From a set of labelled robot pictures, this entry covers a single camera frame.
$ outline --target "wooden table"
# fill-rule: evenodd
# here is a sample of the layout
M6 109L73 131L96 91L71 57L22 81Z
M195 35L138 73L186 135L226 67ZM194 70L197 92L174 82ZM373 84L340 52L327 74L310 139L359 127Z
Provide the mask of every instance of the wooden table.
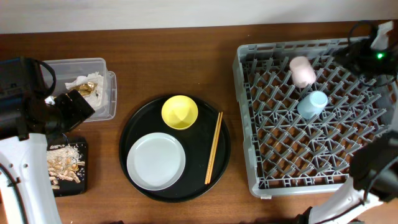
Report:
M63 223L239 223L257 218L293 218L331 194L260 200L248 190L243 133L232 62L243 44L346 37L354 23L274 24L188 29L143 29L0 36L0 60L24 55L39 60L101 57L116 74L118 107L111 121L84 123L73 132L86 137L90 151L88 191L57 198ZM357 35L367 34L360 29ZM119 164L119 138L129 117L158 96L197 96L224 111L231 135L231 159L224 176L202 197L163 203L139 193ZM393 223L398 200L359 218ZM0 222L5 222L4 211Z

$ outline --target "bowl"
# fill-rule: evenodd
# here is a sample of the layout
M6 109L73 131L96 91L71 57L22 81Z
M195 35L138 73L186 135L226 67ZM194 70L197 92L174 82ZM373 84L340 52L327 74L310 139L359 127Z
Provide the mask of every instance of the bowl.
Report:
M162 107L163 121L171 128L184 130L198 118L198 106L187 96L173 96Z

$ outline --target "chopsticks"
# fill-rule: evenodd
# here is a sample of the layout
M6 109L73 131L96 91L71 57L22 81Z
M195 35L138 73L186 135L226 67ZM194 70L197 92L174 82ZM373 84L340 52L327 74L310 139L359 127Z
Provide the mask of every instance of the chopsticks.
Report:
M214 159L216 157L218 136L220 136L221 122L223 121L223 112L218 113L216 130L214 132L213 144L211 145L209 164L206 172L205 184L210 184L211 173L213 172Z

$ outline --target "clear plastic bin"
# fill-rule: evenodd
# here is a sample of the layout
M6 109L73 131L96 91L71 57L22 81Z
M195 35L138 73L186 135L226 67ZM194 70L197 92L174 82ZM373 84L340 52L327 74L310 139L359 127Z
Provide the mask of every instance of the clear plastic bin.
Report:
M57 85L52 94L53 96L58 96L61 93L68 93L65 83L73 82L79 76L87 76L95 72L99 72L100 75L104 76L104 95L101 103L103 106L97 109L86 122L105 121L114 118L117 99L116 75L107 70L103 58L49 60L44 62L55 70L55 75L57 77ZM52 84L51 74L44 67L42 67L42 73L46 84L50 86Z

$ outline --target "dish rack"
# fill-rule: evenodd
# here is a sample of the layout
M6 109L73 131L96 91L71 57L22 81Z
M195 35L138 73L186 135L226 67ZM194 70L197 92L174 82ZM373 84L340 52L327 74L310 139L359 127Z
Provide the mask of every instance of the dish rack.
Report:
M234 84L253 196L333 192L348 178L354 152L388 130L396 82L380 88L362 85L365 80L331 56L347 43L329 39L238 48ZM310 60L317 75L313 85L300 89L292 84L289 61L296 56ZM315 90L326 93L328 104L319 116L306 120L297 113L297 104Z

